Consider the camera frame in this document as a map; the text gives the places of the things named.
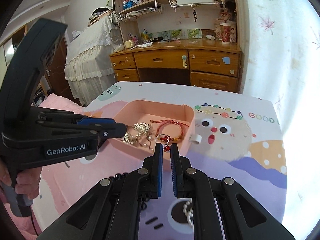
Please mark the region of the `person left hand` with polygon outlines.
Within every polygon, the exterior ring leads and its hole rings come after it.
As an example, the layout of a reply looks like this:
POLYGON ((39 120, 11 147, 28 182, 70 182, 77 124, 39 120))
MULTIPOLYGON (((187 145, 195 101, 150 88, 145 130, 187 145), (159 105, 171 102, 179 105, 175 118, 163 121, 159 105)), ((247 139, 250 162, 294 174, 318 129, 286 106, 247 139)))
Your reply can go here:
MULTIPOLYGON (((17 175, 15 192, 17 194, 26 194, 29 199, 35 199, 40 192, 39 184, 41 180, 42 167, 24 170, 17 175)), ((1 161, 1 182, 4 185, 11 186, 9 171, 1 161)))

